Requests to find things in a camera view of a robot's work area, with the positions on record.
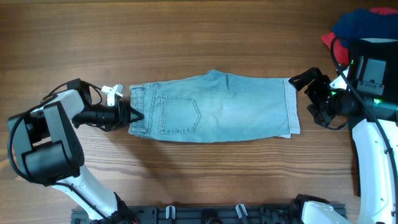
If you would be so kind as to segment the light blue denim shorts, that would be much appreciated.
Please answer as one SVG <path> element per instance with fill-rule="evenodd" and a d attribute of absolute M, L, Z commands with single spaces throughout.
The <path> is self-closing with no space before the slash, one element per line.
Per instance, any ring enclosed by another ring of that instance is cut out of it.
<path fill-rule="evenodd" d="M 132 85 L 131 106 L 144 119 L 129 134 L 172 142 L 235 142 L 300 134 L 288 78 L 210 70 L 182 80 Z"/>

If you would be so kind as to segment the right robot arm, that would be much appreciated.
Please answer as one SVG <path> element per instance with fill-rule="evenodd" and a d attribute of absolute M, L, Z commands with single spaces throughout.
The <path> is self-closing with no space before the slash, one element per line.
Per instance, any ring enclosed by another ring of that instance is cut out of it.
<path fill-rule="evenodd" d="M 359 223 L 397 223 L 397 41 L 353 40 L 343 66 L 335 44 L 345 40 L 335 37 L 330 44 L 335 80 L 313 67 L 289 83 L 309 97 L 317 125 L 330 129 L 335 117 L 347 118 L 337 129 L 349 128 L 356 149 Z"/>

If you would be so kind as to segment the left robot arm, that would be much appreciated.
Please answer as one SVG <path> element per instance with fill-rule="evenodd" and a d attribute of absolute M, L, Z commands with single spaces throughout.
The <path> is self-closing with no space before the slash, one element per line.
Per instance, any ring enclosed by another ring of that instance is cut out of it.
<path fill-rule="evenodd" d="M 30 183 L 67 194 L 84 209 L 89 223 L 138 223 L 117 193 L 88 170 L 75 129 L 85 124 L 110 132 L 142 120 L 143 114 L 122 100 L 122 85 L 99 88 L 77 78 L 64 86 L 8 119 L 11 167 Z"/>

